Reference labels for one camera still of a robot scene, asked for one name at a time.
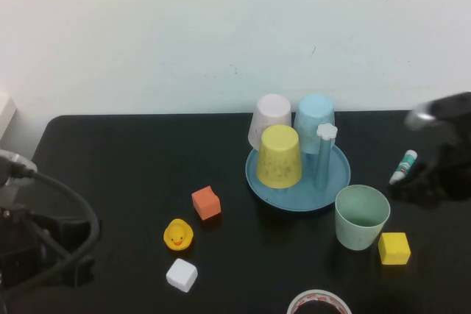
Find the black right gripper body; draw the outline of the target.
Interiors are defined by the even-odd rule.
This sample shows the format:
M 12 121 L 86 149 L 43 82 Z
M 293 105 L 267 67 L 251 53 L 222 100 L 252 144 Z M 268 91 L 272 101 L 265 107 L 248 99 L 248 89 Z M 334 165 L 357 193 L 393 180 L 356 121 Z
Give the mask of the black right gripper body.
M 430 124 L 447 124 L 455 137 L 439 147 L 429 165 L 435 185 L 448 200 L 470 197 L 470 93 L 457 93 L 428 102 L 422 110 Z

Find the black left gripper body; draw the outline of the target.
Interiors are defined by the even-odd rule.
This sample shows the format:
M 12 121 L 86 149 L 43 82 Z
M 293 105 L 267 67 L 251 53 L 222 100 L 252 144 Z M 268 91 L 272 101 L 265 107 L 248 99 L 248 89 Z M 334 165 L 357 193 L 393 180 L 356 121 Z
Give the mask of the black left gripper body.
M 50 217 L 19 206 L 1 210 L 1 287 L 13 288 L 51 268 L 88 238 L 82 217 Z

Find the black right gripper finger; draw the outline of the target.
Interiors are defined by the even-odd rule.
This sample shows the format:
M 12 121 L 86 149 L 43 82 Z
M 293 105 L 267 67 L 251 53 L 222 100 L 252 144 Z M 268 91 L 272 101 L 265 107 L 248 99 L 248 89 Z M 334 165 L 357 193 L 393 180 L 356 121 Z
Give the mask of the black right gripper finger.
M 413 184 L 408 187 L 409 201 L 424 208 L 438 207 L 447 198 L 445 191 L 438 185 Z
M 433 176 L 429 168 L 417 166 L 401 180 L 390 185 L 396 200 L 437 200 Z

